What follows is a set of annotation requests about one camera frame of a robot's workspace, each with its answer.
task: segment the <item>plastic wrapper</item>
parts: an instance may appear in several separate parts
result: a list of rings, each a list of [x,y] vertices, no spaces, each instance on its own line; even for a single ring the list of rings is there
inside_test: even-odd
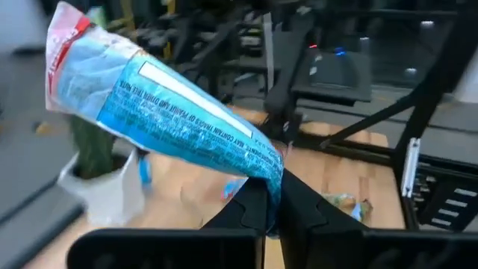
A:
[[[252,124],[130,40],[60,2],[49,26],[46,70],[47,109],[76,114],[150,152],[265,179],[273,220],[281,154]],[[244,181],[227,185],[226,195]]]
[[[364,222],[373,209],[370,201],[357,202],[352,194],[322,194],[322,196],[328,202],[360,222]]]

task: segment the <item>white wall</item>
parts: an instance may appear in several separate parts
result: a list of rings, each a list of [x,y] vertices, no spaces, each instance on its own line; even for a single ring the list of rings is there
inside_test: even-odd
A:
[[[0,0],[0,53],[43,46],[47,21],[38,0]]]
[[[475,52],[473,59],[468,64],[453,95],[460,102],[478,103],[478,52]]]

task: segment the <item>white pot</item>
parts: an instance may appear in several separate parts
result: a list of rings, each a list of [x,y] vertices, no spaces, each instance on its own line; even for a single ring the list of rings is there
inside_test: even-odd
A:
[[[61,170],[58,184],[85,204],[87,218],[95,226],[123,226],[144,209],[144,194],[136,149],[128,153],[125,165],[95,179],[83,180],[72,174],[78,153]]]

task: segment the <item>potted plant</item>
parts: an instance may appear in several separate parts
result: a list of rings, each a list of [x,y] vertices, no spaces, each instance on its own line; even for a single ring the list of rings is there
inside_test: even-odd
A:
[[[58,184],[84,202],[91,224],[126,224],[144,208],[137,149],[121,150],[114,146],[114,135],[80,117],[68,120],[78,152],[60,172]]]

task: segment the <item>white stripe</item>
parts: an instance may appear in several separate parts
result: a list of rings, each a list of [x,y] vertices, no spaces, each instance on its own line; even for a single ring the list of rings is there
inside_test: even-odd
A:
[[[458,217],[458,212],[450,211],[450,210],[447,210],[447,209],[440,208],[438,210],[438,213],[446,214],[446,215],[449,215],[449,216],[452,216],[452,217]]]
[[[455,192],[457,194],[466,195],[466,196],[470,196],[470,197],[475,197],[477,195],[477,193],[474,192],[474,191],[463,190],[461,188],[455,189]]]
[[[459,207],[466,207],[468,205],[466,202],[460,202],[452,199],[447,199],[445,202],[449,205],[455,205]]]
[[[446,220],[440,220],[438,218],[433,218],[432,219],[432,222],[433,223],[437,223],[437,224],[441,224],[441,225],[446,225],[446,226],[449,226],[451,224],[450,221],[446,221]]]
[[[158,83],[159,85],[162,85],[168,90],[172,90],[173,92],[183,96],[184,98],[189,99],[191,102],[195,103],[201,108],[204,108],[206,111],[213,114],[214,116],[225,120],[231,126],[243,132],[248,137],[252,137],[252,131],[249,130],[244,124],[236,120],[231,115],[227,114],[217,105],[213,104],[212,102],[209,102],[207,99],[200,96],[193,89],[182,84],[180,81],[168,75],[163,70],[160,70],[159,68],[155,67],[151,63],[145,62],[145,64],[141,67],[139,73],[145,78],[153,80],[154,82]]]

